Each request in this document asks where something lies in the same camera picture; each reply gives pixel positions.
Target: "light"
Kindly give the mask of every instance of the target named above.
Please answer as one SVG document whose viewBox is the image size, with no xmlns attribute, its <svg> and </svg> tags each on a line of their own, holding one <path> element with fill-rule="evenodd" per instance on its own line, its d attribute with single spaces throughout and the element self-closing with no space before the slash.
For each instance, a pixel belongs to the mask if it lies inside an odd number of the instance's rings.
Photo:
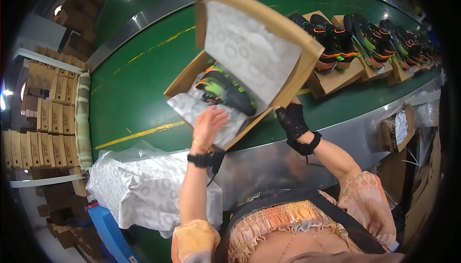
<svg viewBox="0 0 461 263">
<path fill-rule="evenodd" d="M 24 97 L 24 89 L 26 88 L 26 82 L 24 82 L 23 87 L 21 88 L 21 101 L 23 100 Z"/>
<path fill-rule="evenodd" d="M 3 100 L 3 94 L 0 95 L 0 108 L 2 111 L 6 109 L 5 101 Z"/>
<path fill-rule="evenodd" d="M 55 16 L 58 15 L 58 13 L 59 13 L 59 11 L 61 10 L 61 8 L 62 8 L 62 5 L 59 5 L 59 6 L 56 7 L 56 9 L 55 9 Z"/>
</svg>

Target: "stainless steel edge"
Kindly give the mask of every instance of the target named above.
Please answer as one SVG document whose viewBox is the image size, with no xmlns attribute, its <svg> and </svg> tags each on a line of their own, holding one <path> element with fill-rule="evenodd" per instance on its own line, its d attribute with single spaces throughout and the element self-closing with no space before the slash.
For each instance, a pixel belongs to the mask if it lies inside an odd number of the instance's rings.
<svg viewBox="0 0 461 263">
<path fill-rule="evenodd" d="M 389 154 L 383 149 L 381 121 L 410 97 L 422 91 L 440 89 L 439 77 L 412 93 L 364 115 L 319 130 L 322 139 L 349 153 L 362 170 L 367 170 Z M 214 181 L 223 190 L 224 210 L 249 196 L 277 188 L 310 186 L 325 189 L 337 184 L 336 178 L 314 157 L 299 155 L 286 140 L 251 149 L 226 153 Z"/>
<path fill-rule="evenodd" d="M 382 0 L 402 12 L 409 15 L 411 18 L 420 24 L 415 15 L 411 12 L 406 12 L 404 6 L 397 0 Z M 177 12 L 187 6 L 195 3 L 195 0 L 165 0 L 151 8 L 143 10 L 134 15 L 125 25 L 121 28 L 117 35 L 112 37 L 107 42 L 103 43 L 88 59 L 87 64 L 91 66 L 91 70 L 96 70 L 105 60 L 107 60 L 118 48 L 123 46 L 132 37 L 140 33 L 143 29 L 148 28 L 155 22 L 165 18 L 166 16 Z"/>
</svg>

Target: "woman's hand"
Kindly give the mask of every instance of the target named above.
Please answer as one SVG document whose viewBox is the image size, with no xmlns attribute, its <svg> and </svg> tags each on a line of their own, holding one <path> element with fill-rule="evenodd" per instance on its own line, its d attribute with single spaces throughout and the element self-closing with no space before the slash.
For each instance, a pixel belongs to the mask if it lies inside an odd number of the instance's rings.
<svg viewBox="0 0 461 263">
<path fill-rule="evenodd" d="M 277 106 L 275 114 L 287 134 L 287 139 L 299 141 L 299 138 L 309 131 L 304 121 L 303 106 L 298 98 L 294 97 L 286 109 Z"/>
<path fill-rule="evenodd" d="M 192 148 L 190 148 L 192 155 L 196 153 L 204 154 L 211 148 L 216 131 L 227 124 L 226 118 L 228 116 L 228 114 L 224 114 L 223 109 L 216 110 L 216 105 L 213 105 L 196 118 L 192 136 L 198 142 L 200 148 L 197 144 L 193 144 Z"/>
</svg>

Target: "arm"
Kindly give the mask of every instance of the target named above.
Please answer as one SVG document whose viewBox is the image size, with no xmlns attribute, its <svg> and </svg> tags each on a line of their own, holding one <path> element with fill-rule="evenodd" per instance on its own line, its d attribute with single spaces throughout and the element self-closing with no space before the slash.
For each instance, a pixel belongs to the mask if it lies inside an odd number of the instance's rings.
<svg viewBox="0 0 461 263">
<path fill-rule="evenodd" d="M 194 123 L 193 144 L 190 154 L 205 154 L 213 144 L 216 131 L 227 123 L 224 110 L 211 106 L 197 117 Z M 179 216 L 181 225 L 192 220 L 206 220 L 206 169 L 187 164 L 186 177 L 179 191 Z"/>
<path fill-rule="evenodd" d="M 303 108 L 296 97 L 286 109 L 276 108 L 276 114 L 287 133 L 287 138 L 296 139 L 301 144 L 312 142 L 314 134 L 309 131 L 304 121 Z M 338 179 L 341 187 L 344 186 L 347 179 L 361 173 L 359 165 L 346 151 L 326 140 L 320 139 L 319 144 L 314 149 L 314 155 Z"/>
<path fill-rule="evenodd" d="M 307 131 L 297 140 L 301 144 L 310 144 L 313 139 L 314 134 Z M 314 149 L 314 155 L 338 179 L 341 188 L 347 179 L 362 173 L 359 165 L 346 151 L 324 139 L 320 139 L 320 143 Z"/>
</svg>

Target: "orange floral blouse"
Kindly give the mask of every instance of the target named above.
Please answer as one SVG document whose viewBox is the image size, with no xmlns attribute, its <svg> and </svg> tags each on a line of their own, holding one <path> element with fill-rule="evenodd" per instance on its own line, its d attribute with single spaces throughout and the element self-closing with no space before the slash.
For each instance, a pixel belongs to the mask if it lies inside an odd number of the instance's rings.
<svg viewBox="0 0 461 263">
<path fill-rule="evenodd" d="M 339 193 L 339 201 L 325 192 L 320 191 L 320 194 L 362 224 L 390 252 L 395 244 L 396 229 L 376 175 L 364 171 L 349 179 Z M 348 243 L 351 252 L 362 253 L 351 243 L 341 224 L 305 200 L 257 210 L 237 221 L 229 232 L 228 261 L 245 263 L 258 241 L 274 230 L 297 232 L 309 231 L 311 227 L 321 230 L 327 226 Z M 193 220 L 175 229 L 171 259 L 174 263 L 211 262 L 219 240 L 218 232 L 207 221 Z"/>
</svg>

